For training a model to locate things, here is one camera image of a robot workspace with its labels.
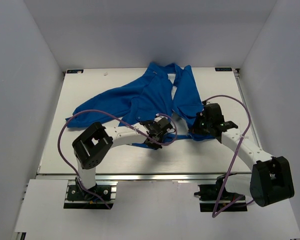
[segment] white wall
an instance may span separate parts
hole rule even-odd
[[[277,1],[241,80],[263,147],[290,161],[300,228],[300,0]]]
[[[241,67],[276,0],[24,0],[67,68]]]
[[[38,167],[62,72],[22,0],[0,0],[0,240]]]

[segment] blue cloth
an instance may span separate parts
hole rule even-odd
[[[173,84],[168,74],[175,74]],[[171,91],[177,87],[174,98]],[[150,63],[138,79],[121,87],[107,90],[78,106],[73,114],[83,110],[97,109],[108,112],[129,124],[154,119],[157,113],[172,115],[173,111],[186,121],[190,128],[196,113],[203,110],[191,66],[184,69],[172,63],[159,66]],[[105,123],[112,118],[97,112],[84,113],[73,119],[68,127],[88,127],[94,122]],[[182,138],[201,141],[210,137],[189,133]]]

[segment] white tabletop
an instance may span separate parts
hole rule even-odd
[[[38,173],[72,174],[58,154],[57,140],[65,118],[70,117],[77,106],[108,89],[120,87],[139,78],[145,68],[85,69],[83,73],[65,75],[55,116],[42,154]],[[193,75],[201,100],[213,95],[230,95],[241,100],[234,73],[215,71],[212,67],[193,68]],[[215,98],[219,103],[226,121],[235,122],[241,130],[248,119],[245,110],[235,101]],[[117,126],[111,121],[104,126]],[[178,131],[186,130],[178,124]],[[66,158],[75,166],[77,161],[72,148],[73,140],[83,130],[66,129],[61,149]],[[253,141],[252,132],[247,136]],[[195,142],[191,139],[178,140],[163,149],[152,150],[136,146],[112,148],[102,163],[97,166],[97,174],[160,174],[160,173],[221,173],[226,172],[233,152],[221,145],[216,139]],[[248,172],[248,167],[237,159],[233,172]]]
[[[289,200],[245,212],[200,212],[195,182],[119,182],[111,210],[64,209],[67,180],[30,180],[15,231],[27,240],[289,240]]]

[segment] black sticker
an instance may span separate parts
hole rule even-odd
[[[71,69],[66,71],[67,74],[83,74],[83,69]]]
[[[232,72],[231,67],[215,67],[216,72]]]

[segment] purple cable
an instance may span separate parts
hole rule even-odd
[[[246,135],[247,131],[249,130],[250,126],[251,126],[251,116],[250,116],[250,113],[249,113],[249,110],[247,109],[247,107],[241,102],[239,101],[238,99],[232,97],[232,96],[228,96],[228,95],[215,95],[215,96],[211,96],[209,98],[207,98],[205,101],[208,101],[210,99],[214,99],[214,98],[218,98],[218,97],[224,97],[224,98],[229,98],[229,99],[232,99],[236,102],[238,102],[239,104],[241,104],[244,108],[244,110],[246,111],[246,114],[248,116],[248,125],[246,127],[246,129],[244,130],[244,132],[242,133],[241,137],[240,137],[240,140],[238,142],[238,145],[236,146],[236,149],[234,151],[234,154],[233,154],[233,157],[232,157],[232,160],[231,160],[231,163],[229,165],[229,168],[225,174],[225,177],[224,177],[224,180],[223,180],[223,183],[221,185],[221,188],[220,188],[220,191],[218,193],[218,197],[215,201],[215,204],[214,204],[214,208],[213,208],[213,212],[212,212],[212,217],[215,218],[216,216],[218,216],[220,213],[222,213],[224,210],[226,210],[227,208],[229,208],[230,206],[232,206],[235,202],[237,202],[238,200],[240,200],[243,195],[240,195],[239,197],[237,197],[235,200],[233,200],[232,202],[230,202],[229,204],[227,204],[226,206],[224,206],[223,208],[221,208],[218,212],[217,212],[217,208],[218,208],[218,205],[219,205],[219,202],[220,202],[220,199],[221,199],[221,196],[222,196],[222,193],[225,189],[225,186],[226,186],[226,183],[227,183],[227,180],[228,180],[228,177],[231,173],[231,169],[235,163],[235,160],[236,160],[236,157],[238,156],[238,152],[239,152],[239,149],[240,149],[240,146],[241,146],[241,143],[243,142],[244,140],[244,136]]]
[[[171,142],[167,142],[167,143],[157,142],[156,140],[154,140],[154,139],[152,139],[151,137],[149,137],[147,134],[143,133],[142,131],[140,131],[140,130],[137,129],[137,128],[134,128],[134,127],[133,127],[132,125],[130,125],[129,123],[127,123],[127,122],[125,122],[125,121],[122,121],[122,120],[119,119],[118,117],[116,117],[116,116],[114,116],[114,115],[112,115],[112,114],[110,114],[110,113],[107,113],[107,112],[105,112],[105,111],[96,110],[96,109],[89,109],[89,110],[84,110],[84,111],[77,112],[75,115],[73,115],[72,117],[70,117],[70,118],[68,119],[68,121],[63,125],[63,127],[62,127],[62,129],[61,129],[61,131],[60,131],[60,134],[59,134],[59,136],[58,136],[58,141],[57,141],[57,148],[58,148],[58,152],[59,152],[61,158],[63,159],[63,161],[64,161],[66,164],[69,165],[70,168],[73,169],[73,171],[74,171],[75,174],[77,175],[77,177],[78,177],[78,182],[79,182],[80,187],[81,187],[84,191],[86,191],[87,193],[89,193],[89,194],[91,194],[91,195],[97,197],[98,199],[100,199],[100,200],[105,204],[105,206],[106,206],[108,209],[111,209],[110,206],[106,203],[105,200],[103,200],[103,198],[102,198],[101,196],[99,196],[98,194],[96,194],[96,193],[94,193],[94,192],[92,192],[92,191],[89,191],[88,189],[85,188],[85,186],[82,184],[82,182],[81,182],[81,180],[80,180],[80,175],[79,175],[78,170],[77,170],[77,169],[76,169],[76,168],[75,168],[75,167],[74,167],[74,166],[66,159],[66,157],[64,156],[64,154],[63,154],[62,151],[61,151],[61,137],[62,137],[62,135],[63,135],[63,133],[64,133],[64,131],[65,131],[67,125],[68,125],[75,117],[77,117],[77,116],[79,116],[79,115],[81,115],[81,114],[90,113],[90,112],[101,113],[101,114],[107,115],[107,116],[109,116],[109,117],[111,117],[111,118],[113,118],[113,119],[119,121],[120,123],[126,125],[128,128],[130,128],[130,129],[136,131],[137,133],[139,133],[139,134],[145,136],[145,137],[146,137],[147,139],[149,139],[151,142],[153,142],[153,143],[155,143],[155,144],[158,144],[158,145],[161,145],[161,146],[168,146],[168,145],[172,144],[172,143],[177,139],[177,135],[178,135],[177,125],[176,125],[175,121],[174,121],[170,116],[168,116],[168,115],[166,115],[166,114],[164,114],[164,113],[158,113],[158,114],[157,114],[157,116],[162,116],[162,117],[166,117],[166,118],[170,119],[171,122],[172,122],[172,124],[173,124],[173,127],[174,127],[174,129],[175,129],[175,137],[172,139]]]

